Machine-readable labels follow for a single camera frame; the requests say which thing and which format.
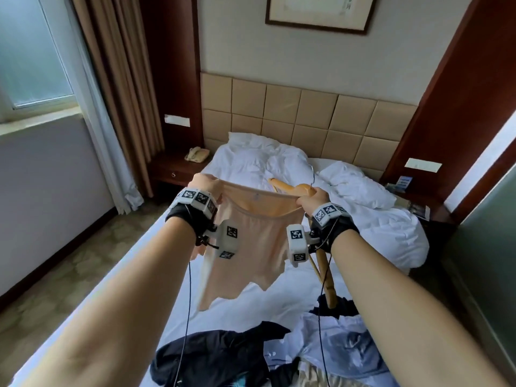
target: window sill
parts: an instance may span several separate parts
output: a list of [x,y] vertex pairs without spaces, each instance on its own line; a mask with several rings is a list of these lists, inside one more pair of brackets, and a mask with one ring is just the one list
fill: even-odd
[[49,112],[48,114],[44,114],[42,116],[33,116],[31,118],[26,118],[19,121],[0,123],[0,139],[6,135],[16,133],[20,130],[42,125],[58,119],[67,118],[69,116],[76,116],[78,114],[82,116],[81,109],[79,106],[75,106],[66,110]]

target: framed picture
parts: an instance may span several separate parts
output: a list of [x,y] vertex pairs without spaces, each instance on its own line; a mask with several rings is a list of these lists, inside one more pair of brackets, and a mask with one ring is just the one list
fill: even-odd
[[267,0],[266,24],[366,34],[376,0]]

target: hand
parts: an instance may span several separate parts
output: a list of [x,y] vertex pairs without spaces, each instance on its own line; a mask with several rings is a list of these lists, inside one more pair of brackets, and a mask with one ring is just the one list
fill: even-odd
[[306,214],[312,216],[314,214],[314,210],[320,207],[326,202],[330,202],[330,196],[326,191],[319,187],[315,187],[317,192],[313,196],[303,196],[299,197],[296,201],[296,204],[302,206],[305,210]]
[[215,200],[218,200],[222,191],[223,191],[223,183],[213,175],[209,174],[195,174],[193,179],[188,184],[188,187],[192,187],[194,189],[199,189],[202,191],[207,191],[211,193]]

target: wrist-mounted device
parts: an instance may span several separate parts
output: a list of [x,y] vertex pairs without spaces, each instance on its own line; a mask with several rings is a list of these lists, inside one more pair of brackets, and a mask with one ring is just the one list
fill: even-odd
[[216,256],[229,260],[238,251],[238,228],[233,220],[215,225],[216,214],[217,202],[209,192],[186,187],[175,197],[165,221],[181,217],[193,228],[196,246],[211,246]]
[[331,252],[333,241],[344,231],[359,233],[351,215],[332,202],[315,209],[310,229],[310,232],[305,232],[301,224],[287,226],[288,258],[294,267],[307,261],[309,254],[318,249]]

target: beige tufted headboard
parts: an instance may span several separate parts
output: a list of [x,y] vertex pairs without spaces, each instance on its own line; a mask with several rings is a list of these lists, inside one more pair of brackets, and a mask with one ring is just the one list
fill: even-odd
[[228,132],[296,146],[309,157],[342,160],[378,180],[416,106],[201,74],[204,143],[215,151]]

